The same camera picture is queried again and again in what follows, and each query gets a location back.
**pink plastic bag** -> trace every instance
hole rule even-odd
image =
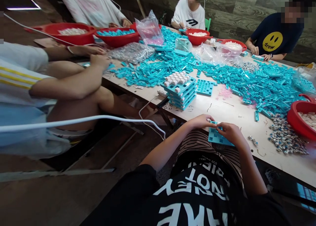
[[[149,16],[141,21],[135,19],[136,28],[141,38],[144,41],[144,44],[158,44],[163,45],[165,38],[159,28],[158,20],[151,10]]]

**smiley face print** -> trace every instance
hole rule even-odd
[[[283,41],[283,35],[280,32],[272,32],[263,40],[262,47],[267,52],[276,50]]]

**yellow stripe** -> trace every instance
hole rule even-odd
[[[28,81],[28,80],[23,80],[23,79],[20,79],[20,78],[16,78],[14,76],[9,76],[7,74],[1,74],[0,73],[0,76],[1,77],[5,77],[5,78],[10,79],[10,80],[18,81],[18,82],[21,82],[21,83],[26,83],[26,84],[29,84],[29,85],[34,85],[35,84],[35,82]]]
[[[8,68],[5,68],[5,67],[1,67],[1,66],[0,66],[0,70],[4,70],[4,71],[10,72],[10,73],[13,73],[13,74],[16,74],[16,75],[19,75],[19,76],[23,76],[23,77],[27,77],[27,78],[30,78],[30,79],[34,79],[34,80],[41,80],[42,79],[42,78],[38,78],[38,77],[35,77],[35,76],[27,75],[27,74],[24,74],[24,73],[15,71],[15,70],[11,70],[11,69],[8,69]]]
[[[15,83],[11,83],[9,81],[4,81],[4,80],[0,80],[0,83],[6,84],[6,85],[16,86],[16,87],[19,87],[19,88],[30,89],[29,87],[18,85],[18,84],[15,84]]]

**black t-shirt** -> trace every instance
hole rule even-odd
[[[268,193],[244,197],[232,169],[200,151],[181,155],[162,187],[141,165],[127,173],[81,225],[290,225]]]
[[[291,53],[300,38],[303,23],[281,23],[281,13],[267,16],[250,36],[255,46],[259,47],[259,55]]]

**hand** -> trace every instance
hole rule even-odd
[[[264,60],[267,62],[271,59],[271,55],[263,54],[261,56],[264,57]]]
[[[96,66],[101,66],[104,69],[107,69],[111,62],[112,60],[108,56],[103,56],[103,55],[90,56],[90,66],[96,65]]]
[[[259,47],[256,47],[255,45],[251,44],[249,46],[249,49],[251,50],[251,53],[254,55],[259,55]]]
[[[109,23],[109,28],[118,28],[119,26],[115,23]]]
[[[70,47],[70,50],[77,56],[89,57],[90,55],[105,55],[106,52],[99,47],[91,46],[74,46]]]
[[[200,116],[197,116],[189,120],[187,124],[190,125],[192,129],[204,128],[204,127],[212,127],[212,128],[217,127],[216,124],[210,123],[207,119],[211,119],[211,121],[215,121],[211,115],[202,114]]]
[[[222,127],[223,131],[219,128],[216,128],[216,130],[227,140],[229,140],[231,143],[233,143],[236,148],[244,148],[249,147],[246,139],[244,138],[243,134],[241,133],[241,130],[238,126],[235,124],[227,123],[227,122],[221,122],[217,124],[218,127]]]
[[[128,19],[124,18],[122,19],[122,25],[124,28],[129,28],[132,25],[132,23]]]
[[[185,29],[185,26],[184,26],[183,22],[180,22],[179,26],[180,26],[180,29]]]

